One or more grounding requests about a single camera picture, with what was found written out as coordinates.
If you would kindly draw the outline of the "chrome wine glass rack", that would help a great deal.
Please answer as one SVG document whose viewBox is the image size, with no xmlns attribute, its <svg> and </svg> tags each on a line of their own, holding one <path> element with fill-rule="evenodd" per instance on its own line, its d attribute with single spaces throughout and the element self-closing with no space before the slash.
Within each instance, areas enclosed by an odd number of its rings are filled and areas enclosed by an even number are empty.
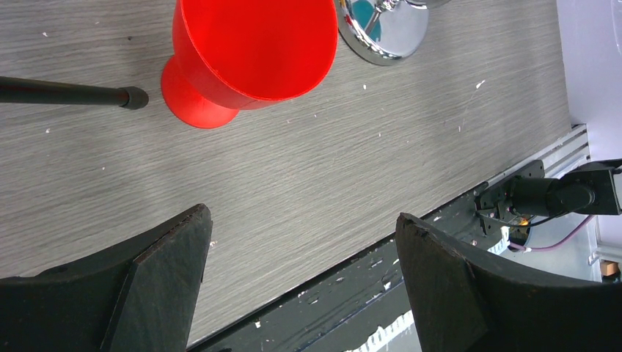
<svg viewBox="0 0 622 352">
<path fill-rule="evenodd" d="M 425 38 L 430 10 L 450 0 L 338 0 L 341 37 L 365 61 L 391 66 L 413 55 Z"/>
</svg>

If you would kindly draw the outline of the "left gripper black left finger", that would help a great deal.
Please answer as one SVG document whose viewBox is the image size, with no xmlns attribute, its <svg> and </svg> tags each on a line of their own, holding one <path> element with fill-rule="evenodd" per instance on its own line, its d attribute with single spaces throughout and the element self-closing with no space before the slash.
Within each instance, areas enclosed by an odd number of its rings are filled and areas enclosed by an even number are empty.
<svg viewBox="0 0 622 352">
<path fill-rule="evenodd" d="M 213 222 L 195 205 L 140 235 L 1 280 L 3 351 L 184 351 Z"/>
</svg>

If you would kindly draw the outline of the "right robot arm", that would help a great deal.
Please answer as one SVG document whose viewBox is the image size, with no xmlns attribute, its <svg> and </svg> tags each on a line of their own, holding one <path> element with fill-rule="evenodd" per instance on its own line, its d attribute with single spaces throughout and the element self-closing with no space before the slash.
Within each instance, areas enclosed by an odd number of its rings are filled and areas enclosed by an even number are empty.
<svg viewBox="0 0 622 352">
<path fill-rule="evenodd" d="M 591 161 L 560 178 L 544 177 L 538 170 L 511 175 L 485 190 L 477 199 L 477 216 L 502 226 L 520 228 L 512 219 L 543 216 L 543 223 L 578 213 L 589 216 L 621 215 L 621 160 Z"/>
</svg>

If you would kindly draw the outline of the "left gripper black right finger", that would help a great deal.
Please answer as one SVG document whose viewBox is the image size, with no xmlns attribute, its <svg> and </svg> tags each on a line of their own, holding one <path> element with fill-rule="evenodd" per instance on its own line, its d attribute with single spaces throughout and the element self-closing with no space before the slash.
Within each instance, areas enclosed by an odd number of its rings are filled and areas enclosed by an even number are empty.
<svg viewBox="0 0 622 352">
<path fill-rule="evenodd" d="M 540 271 L 399 215 L 398 259 L 424 351 L 619 351 L 621 285 Z"/>
</svg>

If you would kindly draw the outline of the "red wine glass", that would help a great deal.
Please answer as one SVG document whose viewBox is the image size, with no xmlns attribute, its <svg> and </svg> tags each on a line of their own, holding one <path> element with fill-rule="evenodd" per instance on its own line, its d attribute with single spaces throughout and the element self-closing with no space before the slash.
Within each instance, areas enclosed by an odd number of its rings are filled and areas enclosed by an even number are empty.
<svg viewBox="0 0 622 352">
<path fill-rule="evenodd" d="M 218 128 L 316 88 L 337 42 L 333 1 L 178 1 L 161 93 L 182 122 Z"/>
</svg>

